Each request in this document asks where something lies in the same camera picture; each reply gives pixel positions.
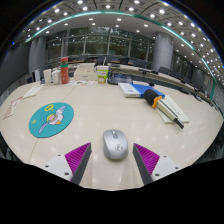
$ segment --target book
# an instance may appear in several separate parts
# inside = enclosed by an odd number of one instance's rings
[[[166,105],[168,105],[170,107],[170,109],[173,110],[174,113],[177,114],[178,118],[183,122],[183,123],[188,123],[190,122],[189,118],[187,117],[187,115],[180,109],[180,107],[174,102],[174,100],[166,95],[163,99],[161,99]],[[161,110],[157,109],[158,113],[160,114],[160,116],[162,117],[163,121],[165,123],[174,123],[172,122]]]
[[[118,86],[120,87],[123,95],[125,97],[144,97],[144,92],[148,89],[151,89],[155,91],[159,96],[162,96],[162,98],[165,97],[165,95],[158,90],[154,89],[151,86],[145,86],[140,84],[130,84],[130,83],[118,83]]]
[[[36,96],[36,94],[43,88],[43,85],[37,85],[32,87],[24,96],[23,99],[31,97],[31,96]]]

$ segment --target round sticker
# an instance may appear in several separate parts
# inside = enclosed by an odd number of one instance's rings
[[[66,103],[50,103],[37,110],[30,119],[29,129],[38,138],[47,138],[64,130],[72,121],[73,108]]]

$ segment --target red object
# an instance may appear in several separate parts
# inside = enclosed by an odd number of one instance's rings
[[[67,84],[69,82],[68,76],[68,58],[61,58],[61,84]]]

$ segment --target silver computer mouse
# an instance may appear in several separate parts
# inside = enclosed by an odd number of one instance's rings
[[[105,131],[103,150],[108,159],[124,159],[128,155],[128,141],[124,133],[117,129]]]

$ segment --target white desk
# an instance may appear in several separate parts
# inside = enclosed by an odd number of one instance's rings
[[[22,100],[14,114],[3,120],[9,102],[37,84],[19,87],[5,100],[0,107],[0,131],[19,159],[37,167],[57,154],[66,154],[91,142],[92,154],[80,183],[83,187],[116,190],[143,186],[132,154],[133,143],[169,156],[181,168],[187,167],[208,149],[223,122],[220,112],[206,102],[156,85],[189,117],[190,123],[180,129],[175,124],[165,124],[143,98],[125,98],[117,85],[98,83],[44,86],[37,96]],[[53,102],[70,104],[74,118],[59,134],[38,139],[29,131],[30,118],[40,107]],[[115,162],[104,156],[103,132],[108,129],[125,133],[129,145],[126,159]]]

